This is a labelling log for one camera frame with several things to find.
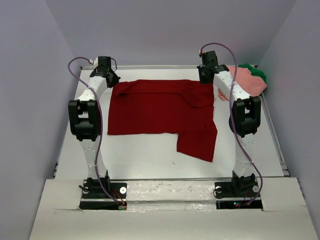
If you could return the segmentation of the dark red t shirt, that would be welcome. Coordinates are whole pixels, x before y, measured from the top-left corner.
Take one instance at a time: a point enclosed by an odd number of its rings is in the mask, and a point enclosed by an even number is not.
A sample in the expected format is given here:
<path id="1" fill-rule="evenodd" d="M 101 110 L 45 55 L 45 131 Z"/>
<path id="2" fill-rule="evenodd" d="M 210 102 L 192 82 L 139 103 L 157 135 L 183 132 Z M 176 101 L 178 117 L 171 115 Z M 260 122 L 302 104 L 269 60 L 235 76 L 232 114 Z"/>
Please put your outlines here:
<path id="1" fill-rule="evenodd" d="M 179 153 L 212 162 L 218 135 L 214 87 L 198 81 L 139 79 L 113 87 L 108 135 L 176 134 Z"/>

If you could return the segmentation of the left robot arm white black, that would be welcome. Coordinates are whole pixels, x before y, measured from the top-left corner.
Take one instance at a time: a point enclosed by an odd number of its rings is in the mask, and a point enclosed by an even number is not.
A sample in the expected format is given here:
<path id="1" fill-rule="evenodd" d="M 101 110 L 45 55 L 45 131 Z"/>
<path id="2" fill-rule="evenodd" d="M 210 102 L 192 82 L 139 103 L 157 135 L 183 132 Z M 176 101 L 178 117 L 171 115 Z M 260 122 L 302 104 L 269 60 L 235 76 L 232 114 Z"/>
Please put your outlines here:
<path id="1" fill-rule="evenodd" d="M 71 70 L 71 64 L 76 60 L 85 60 L 94 66 L 89 82 L 80 79 Z M 110 56 L 98 56 L 95 60 L 80 56 L 73 58 L 67 69 L 74 79 L 85 86 L 78 98 L 68 102 L 70 131 L 82 147 L 88 171 L 86 186 L 81 186 L 82 191 L 116 202 L 117 199 L 110 195 L 111 180 L 101 153 L 104 124 L 100 104 L 105 90 L 113 88 L 121 79 L 112 69 L 112 62 L 115 61 Z"/>

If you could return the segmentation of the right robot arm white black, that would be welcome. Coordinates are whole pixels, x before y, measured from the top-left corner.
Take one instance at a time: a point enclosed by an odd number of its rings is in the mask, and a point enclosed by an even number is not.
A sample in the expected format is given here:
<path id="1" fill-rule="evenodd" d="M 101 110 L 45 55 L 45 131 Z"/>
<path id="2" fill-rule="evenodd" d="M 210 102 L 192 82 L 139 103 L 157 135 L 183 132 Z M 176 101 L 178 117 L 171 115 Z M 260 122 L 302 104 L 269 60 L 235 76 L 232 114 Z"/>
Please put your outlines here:
<path id="1" fill-rule="evenodd" d="M 215 183 L 217 199 L 254 197 L 259 192 L 257 167 L 252 154 L 253 143 L 261 125 L 261 99 L 251 96 L 235 80 L 236 73 L 218 63 L 215 51 L 200 51 L 197 67 L 202 84 L 214 84 L 229 100 L 229 127 L 235 137 L 235 163 L 230 181 Z"/>

